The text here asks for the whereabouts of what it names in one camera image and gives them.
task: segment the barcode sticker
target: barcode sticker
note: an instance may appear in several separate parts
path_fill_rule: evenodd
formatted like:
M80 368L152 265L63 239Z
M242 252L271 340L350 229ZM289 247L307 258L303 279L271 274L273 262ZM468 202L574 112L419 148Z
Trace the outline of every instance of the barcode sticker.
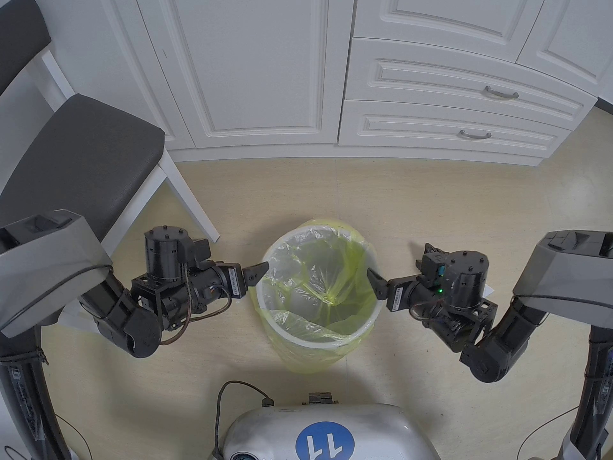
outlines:
M230 284L232 285L232 294L234 296L240 296L240 290L238 289L238 280L236 278L236 269L233 267L228 268L230 274Z
M392 311L397 311L400 306L400 297L402 297L402 287L396 288L396 295L394 295L394 305Z

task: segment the blue circle sticker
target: blue circle sticker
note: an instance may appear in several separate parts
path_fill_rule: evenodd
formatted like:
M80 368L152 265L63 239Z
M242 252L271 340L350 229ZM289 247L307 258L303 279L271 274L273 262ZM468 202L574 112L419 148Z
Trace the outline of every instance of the blue circle sticker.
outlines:
M300 460L349 460L355 448L349 430L330 421L306 426L296 439L296 455Z

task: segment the wooden floor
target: wooden floor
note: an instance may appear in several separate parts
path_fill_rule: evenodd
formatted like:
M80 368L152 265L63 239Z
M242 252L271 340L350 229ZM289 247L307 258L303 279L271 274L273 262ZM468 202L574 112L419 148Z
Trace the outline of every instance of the wooden floor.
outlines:
M502 316L534 245L547 231L613 229L613 116L590 112L539 167L412 159L258 159L183 163L179 169L221 233L213 257L258 262L280 235L315 217L339 218L378 252L386 277L416 272L423 244L476 249L490 259ZM200 235L162 187L113 260L125 285L144 272L143 232L178 225ZM577 405L588 326L551 316L499 383L474 379L434 333L407 313L382 311L361 347L328 371L284 370L248 299L190 326L174 345L137 360L99 335L45 329L57 412L88 439L96 460L207 458L215 400L230 379L263 388L277 405L331 391L342 403L393 403L418 418L443 460L511 460L536 426ZM259 406L242 387L224 396L222 429ZM555 456L572 414L541 429L522 458ZM87 451L68 428L82 459Z

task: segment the drawer handle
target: drawer handle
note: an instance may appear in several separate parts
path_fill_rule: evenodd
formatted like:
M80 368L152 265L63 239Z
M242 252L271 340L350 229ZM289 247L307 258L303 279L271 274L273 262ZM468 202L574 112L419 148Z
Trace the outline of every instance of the drawer handle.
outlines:
M487 140L488 138L492 137L492 133L490 133L489 131L483 136L479 136L478 134L467 133L463 129L460 130L460 135L465 136L466 138L472 138L473 140Z
M517 92L513 92L513 94L505 94L504 92L498 92L497 90L494 90L489 85L486 85L485 91L488 94L492 94L493 96L497 96L497 97L502 97L503 99L518 99L519 98L519 94Z

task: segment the trash can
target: trash can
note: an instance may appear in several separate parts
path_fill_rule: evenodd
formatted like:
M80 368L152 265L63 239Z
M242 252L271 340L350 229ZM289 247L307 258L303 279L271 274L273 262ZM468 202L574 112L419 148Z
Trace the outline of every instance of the trash can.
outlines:
M366 276L377 268L374 248L357 230L312 220L277 240L264 260L270 269L251 296L289 370L322 371L368 335L384 302Z

